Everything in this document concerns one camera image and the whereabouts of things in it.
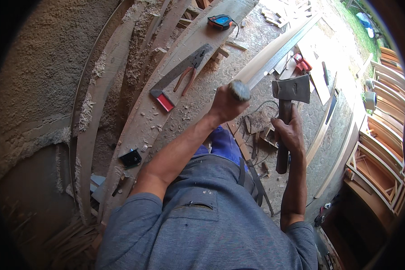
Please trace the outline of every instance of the pliers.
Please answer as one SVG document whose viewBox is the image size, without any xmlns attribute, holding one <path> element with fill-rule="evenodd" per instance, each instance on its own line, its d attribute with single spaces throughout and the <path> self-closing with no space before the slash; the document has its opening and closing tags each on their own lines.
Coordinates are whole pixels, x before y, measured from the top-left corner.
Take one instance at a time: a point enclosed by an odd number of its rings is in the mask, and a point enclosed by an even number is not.
<svg viewBox="0 0 405 270">
<path fill-rule="evenodd" d="M 196 69 L 200 66 L 201 61 L 203 60 L 205 55 L 205 50 L 203 49 L 197 56 L 193 59 L 192 66 L 186 68 L 184 72 L 181 74 L 180 78 L 178 79 L 178 82 L 176 86 L 174 87 L 174 92 L 177 91 L 178 87 L 181 84 L 181 81 L 183 78 L 186 76 L 187 73 L 189 73 L 190 70 L 192 70 L 192 75 L 190 76 L 189 82 L 187 83 L 186 87 L 184 88 L 181 96 L 184 96 L 186 94 L 186 91 L 189 89 L 190 86 L 192 86 L 192 83 L 194 82 L 195 79 L 195 74 L 196 74 Z"/>
</svg>

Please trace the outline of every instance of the blue shirt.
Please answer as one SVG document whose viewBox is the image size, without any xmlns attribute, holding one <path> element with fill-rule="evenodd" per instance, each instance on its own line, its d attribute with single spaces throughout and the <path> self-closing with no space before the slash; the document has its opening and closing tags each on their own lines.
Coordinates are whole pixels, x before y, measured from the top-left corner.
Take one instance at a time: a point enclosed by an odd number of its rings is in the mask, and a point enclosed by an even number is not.
<svg viewBox="0 0 405 270">
<path fill-rule="evenodd" d="M 216 155 L 189 161 L 164 201 L 130 196 L 111 214 L 97 269 L 317 269 L 313 228 L 283 233 L 249 190 L 240 168 Z"/>
</svg>

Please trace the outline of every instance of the axe head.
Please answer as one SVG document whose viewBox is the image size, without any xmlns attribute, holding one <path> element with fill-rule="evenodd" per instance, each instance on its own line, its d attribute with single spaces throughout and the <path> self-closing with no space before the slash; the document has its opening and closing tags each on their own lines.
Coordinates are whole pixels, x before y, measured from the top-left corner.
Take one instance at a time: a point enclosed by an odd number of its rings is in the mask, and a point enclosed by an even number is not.
<svg viewBox="0 0 405 270">
<path fill-rule="evenodd" d="M 272 81 L 273 97 L 283 100 L 297 100 L 309 104 L 311 89 L 309 75 Z"/>
</svg>

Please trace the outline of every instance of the man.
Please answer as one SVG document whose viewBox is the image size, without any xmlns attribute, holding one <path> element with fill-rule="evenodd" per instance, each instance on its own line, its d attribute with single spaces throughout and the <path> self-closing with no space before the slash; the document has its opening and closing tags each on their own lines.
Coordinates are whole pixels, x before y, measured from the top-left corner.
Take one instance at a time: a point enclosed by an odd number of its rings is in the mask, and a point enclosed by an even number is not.
<svg viewBox="0 0 405 270">
<path fill-rule="evenodd" d="M 313 229 L 304 222 L 306 155 L 297 108 L 289 125 L 271 119 L 291 154 L 279 229 L 255 203 L 258 191 L 240 168 L 236 142 L 218 127 L 248 106 L 219 87 L 210 111 L 141 170 L 111 214 L 98 269 L 317 268 Z M 212 154 L 201 147 L 209 136 Z"/>
</svg>

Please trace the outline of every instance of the axe handle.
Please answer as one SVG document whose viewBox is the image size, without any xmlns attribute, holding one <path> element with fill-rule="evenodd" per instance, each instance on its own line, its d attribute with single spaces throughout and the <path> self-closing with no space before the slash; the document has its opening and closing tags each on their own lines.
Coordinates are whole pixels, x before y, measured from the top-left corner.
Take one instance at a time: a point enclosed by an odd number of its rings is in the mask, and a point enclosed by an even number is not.
<svg viewBox="0 0 405 270">
<path fill-rule="evenodd" d="M 289 124 L 291 121 L 291 100 L 280 99 L 279 100 L 279 118 L 285 124 Z M 278 149 L 278 160 L 276 161 L 276 171 L 281 175 L 286 173 L 286 168 L 288 166 L 288 148 L 279 139 L 279 149 Z"/>
</svg>

